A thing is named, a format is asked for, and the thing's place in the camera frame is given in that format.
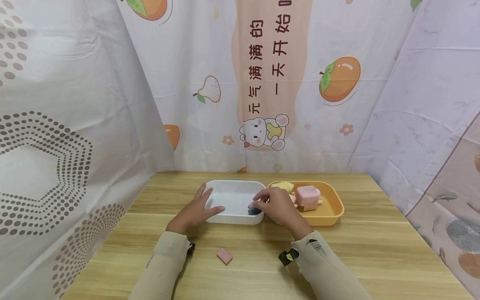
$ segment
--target finger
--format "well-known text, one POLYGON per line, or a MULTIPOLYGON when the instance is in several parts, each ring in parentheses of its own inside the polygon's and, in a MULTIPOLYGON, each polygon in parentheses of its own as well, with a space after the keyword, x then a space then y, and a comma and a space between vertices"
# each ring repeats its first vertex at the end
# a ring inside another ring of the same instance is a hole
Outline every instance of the finger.
POLYGON ((268 207, 268 204, 265 203, 265 202, 262 202, 262 201, 253 201, 251 204, 251 206, 253 207, 256 207, 258 209, 260 209, 261 211, 265 211, 265 209, 267 209, 268 207))
POLYGON ((254 200, 258 200, 260 198, 264 199, 264 198, 269 198, 270 197, 270 192, 271 192, 272 189, 263 189, 261 191, 258 192, 258 194, 256 194, 253 199, 254 200))
POLYGON ((195 196, 193 197, 194 200, 197 200, 197 199, 199 199, 199 198, 202 196, 202 194, 203 194, 204 191, 205 191, 205 186, 206 186, 205 182, 202 183, 202 185, 201 185, 200 188, 198 189, 197 193, 196 193, 195 196))
MULTIPOLYGON (((266 202, 268 201, 268 199, 269 199, 268 196, 264 196, 264 197, 260 198, 259 200, 255 200, 254 202, 257 202, 257 201, 258 201, 258 202, 266 203, 266 202)), ((248 205, 248 208, 252 208, 252 206, 253 206, 253 205, 250 203, 250 204, 248 205)))
POLYGON ((206 216, 205 220, 207 220, 211 216, 218 215, 219 213, 221 213, 223 211, 225 211, 224 206, 216 206, 214 208, 207 209, 207 210, 205 210, 205 216, 206 216))
POLYGON ((213 188, 208 189, 205 194, 200 197, 199 201, 205 206, 205 203, 207 202, 208 198, 210 197, 210 194, 212 193, 213 188))

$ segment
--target gray dot pattern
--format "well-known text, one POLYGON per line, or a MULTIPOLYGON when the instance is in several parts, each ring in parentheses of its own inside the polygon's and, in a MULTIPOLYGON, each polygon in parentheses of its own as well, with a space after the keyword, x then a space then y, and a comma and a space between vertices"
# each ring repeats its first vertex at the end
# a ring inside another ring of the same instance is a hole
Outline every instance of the gray dot pattern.
POLYGON ((28 33, 15 6, 0 0, 0 87, 22 74, 28 56, 28 33))
POLYGON ((57 297, 63 297, 92 258, 95 245, 110 234, 124 214, 125 209, 121 205, 108 204, 91 213, 75 228, 54 255, 52 288, 57 297))
POLYGON ((93 151, 90 141, 41 112, 0 116, 0 159, 26 146, 56 158, 58 184, 36 198, 0 190, 0 238, 46 234, 85 197, 93 151))

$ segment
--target wood grain surface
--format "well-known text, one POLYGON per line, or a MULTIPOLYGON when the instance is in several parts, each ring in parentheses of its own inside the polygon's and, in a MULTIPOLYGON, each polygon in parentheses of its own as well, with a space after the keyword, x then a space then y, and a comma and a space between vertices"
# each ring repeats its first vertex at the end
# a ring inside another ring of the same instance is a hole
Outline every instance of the wood grain surface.
MULTIPOLYGON (((167 223, 202 182, 221 179, 332 185, 345 214, 316 229, 375 300, 473 299, 368 175, 196 172, 157 173, 62 299, 127 299, 167 223)), ((291 236, 268 218, 257 226, 205 223, 189 239, 196 250, 175 300, 315 299, 296 264, 285 268, 278 260, 291 236), (220 247, 233 256, 228 266, 216 257, 220 247)))

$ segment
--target cartoon bear print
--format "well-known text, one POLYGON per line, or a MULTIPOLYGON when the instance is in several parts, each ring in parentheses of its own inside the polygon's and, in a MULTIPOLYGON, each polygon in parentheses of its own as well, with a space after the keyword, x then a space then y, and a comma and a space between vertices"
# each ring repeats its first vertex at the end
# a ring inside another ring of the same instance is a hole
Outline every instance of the cartoon bear print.
POLYGON ((255 118, 243 122, 240 127, 240 139, 245 148, 252 145, 261 147, 270 146, 276 151, 285 147, 285 127, 288 125, 288 117, 279 114, 275 119, 255 118))

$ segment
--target small dark object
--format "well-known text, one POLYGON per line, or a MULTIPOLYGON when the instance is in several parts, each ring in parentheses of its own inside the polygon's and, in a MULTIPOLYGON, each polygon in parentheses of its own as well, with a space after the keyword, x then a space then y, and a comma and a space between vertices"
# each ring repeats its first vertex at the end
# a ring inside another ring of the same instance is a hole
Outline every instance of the small dark object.
POLYGON ((278 256, 278 259, 282 262, 282 264, 286 267, 288 266, 291 262, 293 262, 295 259, 299 257, 299 253, 295 249, 290 249, 290 251, 282 251, 280 255, 278 256))
POLYGON ((251 215, 251 216, 255 216, 255 215, 258 215, 259 213, 261 213, 262 211, 256 207, 251 207, 248 209, 248 214, 251 215))
POLYGON ((190 242, 187 250, 187 255, 193 255, 193 251, 195 251, 195 244, 190 242))

